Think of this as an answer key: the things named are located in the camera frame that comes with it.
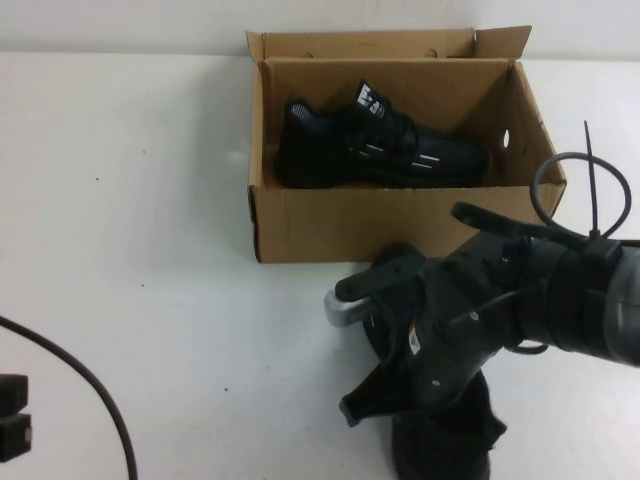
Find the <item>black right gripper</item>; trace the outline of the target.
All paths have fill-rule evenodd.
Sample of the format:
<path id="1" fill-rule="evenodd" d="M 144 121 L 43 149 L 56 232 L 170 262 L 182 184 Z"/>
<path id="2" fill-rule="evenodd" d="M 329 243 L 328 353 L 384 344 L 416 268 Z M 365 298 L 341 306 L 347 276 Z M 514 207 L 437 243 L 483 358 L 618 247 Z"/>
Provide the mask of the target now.
<path id="1" fill-rule="evenodd" d="M 349 426 L 456 403 L 498 351 L 525 338 L 521 274 L 532 242 L 478 233 L 449 256 L 396 243 L 379 263 L 395 278 L 379 294 L 382 364 L 339 403 Z"/>

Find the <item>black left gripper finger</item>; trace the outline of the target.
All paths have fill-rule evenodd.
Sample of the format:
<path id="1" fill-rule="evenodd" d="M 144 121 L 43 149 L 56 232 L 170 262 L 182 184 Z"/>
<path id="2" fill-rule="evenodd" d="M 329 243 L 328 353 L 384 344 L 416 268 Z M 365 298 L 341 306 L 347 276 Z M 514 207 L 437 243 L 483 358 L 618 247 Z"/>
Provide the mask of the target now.
<path id="1" fill-rule="evenodd" d="M 30 414 L 16 414 L 1 418 L 2 451 L 30 451 L 31 442 Z"/>
<path id="2" fill-rule="evenodd" d="M 29 379 L 22 374 L 0 375 L 0 412 L 19 413 L 28 405 Z"/>

